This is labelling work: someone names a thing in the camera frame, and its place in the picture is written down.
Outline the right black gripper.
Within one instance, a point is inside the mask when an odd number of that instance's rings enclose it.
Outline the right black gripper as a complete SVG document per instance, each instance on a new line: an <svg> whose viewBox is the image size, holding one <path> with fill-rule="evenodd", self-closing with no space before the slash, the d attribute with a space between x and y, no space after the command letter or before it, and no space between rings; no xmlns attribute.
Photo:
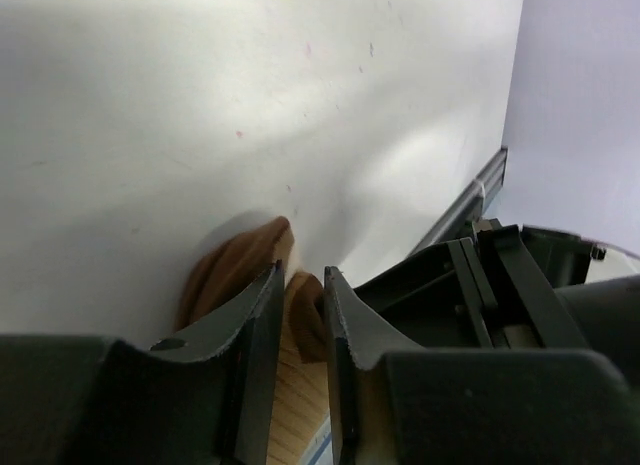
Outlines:
<svg viewBox="0 0 640 465"><path fill-rule="evenodd" d="M577 235L483 220L355 293L425 348L585 349L585 335L556 291L584 284L591 262L605 256L605 248Z"/></svg>

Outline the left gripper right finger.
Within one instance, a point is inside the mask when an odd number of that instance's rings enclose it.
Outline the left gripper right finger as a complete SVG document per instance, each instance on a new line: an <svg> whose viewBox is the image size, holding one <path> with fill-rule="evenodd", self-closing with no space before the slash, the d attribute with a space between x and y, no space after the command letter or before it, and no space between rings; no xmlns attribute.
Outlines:
<svg viewBox="0 0 640 465"><path fill-rule="evenodd" d="M325 271L337 464L635 464L639 400L580 349L424 348Z"/></svg>

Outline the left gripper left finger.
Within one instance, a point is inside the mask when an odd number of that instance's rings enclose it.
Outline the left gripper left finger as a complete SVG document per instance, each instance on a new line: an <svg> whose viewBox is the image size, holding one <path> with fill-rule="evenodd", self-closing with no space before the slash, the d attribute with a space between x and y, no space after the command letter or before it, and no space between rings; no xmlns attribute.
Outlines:
<svg viewBox="0 0 640 465"><path fill-rule="evenodd" d="M104 336L3 336L2 462L264 463L283 295L276 264L149 350Z"/></svg>

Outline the brown striped sock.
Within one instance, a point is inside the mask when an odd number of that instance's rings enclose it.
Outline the brown striped sock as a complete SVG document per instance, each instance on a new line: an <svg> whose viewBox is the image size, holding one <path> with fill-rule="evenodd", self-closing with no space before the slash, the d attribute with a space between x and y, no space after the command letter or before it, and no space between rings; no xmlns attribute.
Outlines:
<svg viewBox="0 0 640 465"><path fill-rule="evenodd" d="M266 462L296 464L328 414L329 392L323 287L302 268L289 220L277 216L204 255L186 280L174 329L228 302L278 261L283 315Z"/></svg>

